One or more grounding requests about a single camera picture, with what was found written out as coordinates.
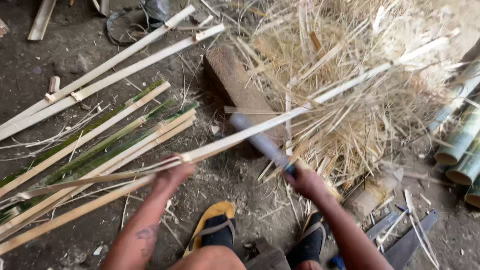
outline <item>hand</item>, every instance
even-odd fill
[[[193,174],[195,164],[184,163],[163,172],[158,172],[155,179],[155,193],[167,193],[168,197],[172,197],[178,186]]]
[[[292,185],[296,192],[310,200],[313,200],[315,196],[325,196],[329,194],[323,177],[317,175],[313,170],[306,169],[297,164],[294,165],[297,171],[295,178],[286,172],[283,173],[283,177]]]

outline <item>bamboo tube end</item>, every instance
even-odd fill
[[[436,153],[433,157],[442,165],[456,165],[458,163],[454,156],[447,153]]]
[[[480,196],[475,195],[475,194],[466,194],[465,195],[465,201],[468,202],[469,204],[480,208]]]
[[[448,177],[448,179],[457,184],[471,185],[473,183],[470,177],[459,171],[449,170],[445,173],[445,175]]]

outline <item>dirt floor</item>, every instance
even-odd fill
[[[105,35],[106,18],[97,15],[89,0],[76,0],[72,8],[68,7],[64,1],[57,2],[44,39],[39,42],[28,42],[26,38],[40,2],[0,1],[0,18],[10,27],[10,32],[0,38],[1,123],[42,99],[51,76],[61,76],[60,87],[66,86],[79,78],[84,72],[83,69],[91,70],[124,49],[109,42]],[[171,14],[179,11],[186,2],[186,0],[174,1]],[[193,4],[196,8],[204,9],[199,1],[193,1]],[[182,24],[190,25],[188,21],[182,22]],[[160,41],[120,63],[116,70],[135,63],[160,48],[187,36],[188,32],[171,31]],[[179,55],[173,55],[128,77],[139,87],[142,87],[144,83],[150,85],[160,78],[167,79],[172,87],[159,95],[157,97],[159,100],[166,100],[173,96],[180,101],[184,100],[185,85],[191,81],[192,86],[185,97],[185,103],[197,100],[201,106],[197,114],[199,120],[193,127],[144,154],[124,167],[123,170],[138,168],[142,164],[149,165],[169,153],[188,151],[218,139],[219,135],[215,137],[210,126],[214,120],[225,123],[226,116],[222,108],[217,105],[216,98],[210,95],[208,89],[206,89],[207,91],[202,89],[202,66],[199,65],[196,78],[193,79],[192,74],[186,68],[186,65],[189,65],[191,69],[195,70],[201,55],[205,53],[211,42],[212,39],[206,40],[182,52],[180,55],[188,64],[183,62]],[[87,67],[85,67],[85,63],[79,63],[79,54],[86,59]],[[115,104],[122,104],[136,93],[137,90],[132,85],[122,80],[92,95],[83,103],[94,106],[103,101],[103,106],[108,103],[115,106]],[[148,106],[152,108],[154,103],[150,102]],[[133,113],[100,137],[136,119],[143,114],[143,111],[142,108]],[[33,142],[51,137],[56,135],[65,123],[73,125],[85,114],[86,111],[80,105],[74,105],[54,117],[16,134],[14,138],[20,142]],[[143,125],[133,135],[128,135],[121,141],[126,141],[141,130],[145,130],[153,125],[153,122]],[[6,139],[0,142],[0,146],[12,143],[11,139]],[[80,150],[87,149],[89,145],[91,144],[81,147]],[[0,159],[26,154],[28,154],[28,149],[24,148],[20,152],[18,150],[2,150]],[[288,251],[300,231],[292,207],[285,206],[260,219],[265,214],[279,209],[289,202],[284,182],[281,179],[272,179],[260,185],[257,178],[268,161],[265,158],[254,158],[254,156],[256,155],[251,153],[250,147],[245,143],[197,165],[194,176],[180,186],[172,199],[170,210],[178,220],[176,221],[168,214],[165,216],[166,223],[178,236],[181,245],[176,242],[165,225],[160,225],[159,244],[153,258],[152,269],[164,269],[178,260],[202,213],[210,205],[222,200],[232,201],[236,207],[237,240],[234,247],[242,261],[247,261],[252,256],[252,249],[248,244],[259,237],[265,237],[272,245],[282,248],[285,252]],[[31,160],[32,158],[3,161],[0,163],[0,175],[6,176],[21,167],[28,167]],[[61,160],[34,180],[47,175],[48,172],[55,170],[60,164],[67,161],[67,158]],[[430,160],[418,160],[416,157],[407,157],[405,161],[406,171],[432,171],[432,174],[439,178],[442,177],[443,169],[434,167]],[[31,183],[22,185],[18,191],[25,189]],[[113,184],[96,184],[86,192]],[[479,242],[476,241],[480,232],[480,224],[477,221],[480,213],[463,202],[466,188],[461,186],[449,188],[404,178],[401,186],[396,189],[394,201],[375,216],[377,221],[390,211],[400,213],[395,204],[405,205],[402,195],[405,188],[413,193],[420,218],[426,215],[426,211],[432,209],[436,209],[440,214],[429,237],[441,268],[480,268]],[[146,187],[137,190],[132,195],[145,198],[148,192],[149,187]],[[428,206],[420,198],[420,193],[423,193],[432,202],[431,206]],[[58,208],[55,210],[55,216],[90,199],[80,199]],[[292,200],[299,214],[300,223],[302,223],[306,217],[304,200],[295,194],[292,194]],[[108,247],[119,233],[125,201],[125,197],[118,199],[3,255],[6,269],[98,269],[107,254]],[[138,199],[129,199],[125,221],[140,204],[141,201]],[[52,215],[53,213],[50,212],[42,219],[51,218]],[[39,224],[41,223],[31,224],[22,232]],[[367,230],[371,227],[370,220],[366,219],[361,226]],[[405,219],[405,222],[399,223],[399,227],[394,230],[394,233],[402,236],[410,228],[411,225]],[[395,241],[395,237],[390,237],[385,249],[388,249]],[[99,256],[94,256],[93,252],[99,246],[103,246],[103,249]],[[321,254],[326,268],[328,268],[326,262],[336,252],[335,242],[329,237],[326,241],[325,251]],[[418,248],[407,268],[433,269],[433,266],[421,248]]]

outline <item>black sock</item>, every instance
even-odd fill
[[[225,214],[207,219],[206,222],[205,222],[204,229],[220,225],[220,224],[226,222],[227,219],[228,218]],[[236,228],[235,219],[231,219],[231,221],[232,221],[233,227]],[[220,229],[219,231],[217,231],[215,233],[203,235],[202,236],[202,246],[224,245],[224,246],[230,248],[233,252],[235,252],[235,250],[233,250],[232,233],[235,233],[235,232],[231,232],[230,228],[228,226],[226,226],[225,228]]]
[[[322,216],[323,215],[319,212],[313,214],[305,230],[307,230],[313,224],[319,222]],[[287,261],[290,265],[290,268],[294,269],[299,263],[306,260],[314,260],[320,263],[319,255],[322,248],[322,237],[323,234],[319,228],[296,244],[287,254]]]

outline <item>tattoo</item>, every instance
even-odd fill
[[[142,248],[142,256],[147,257],[152,255],[155,248],[156,232],[158,225],[152,224],[145,229],[135,233],[137,239],[145,239],[145,247]]]

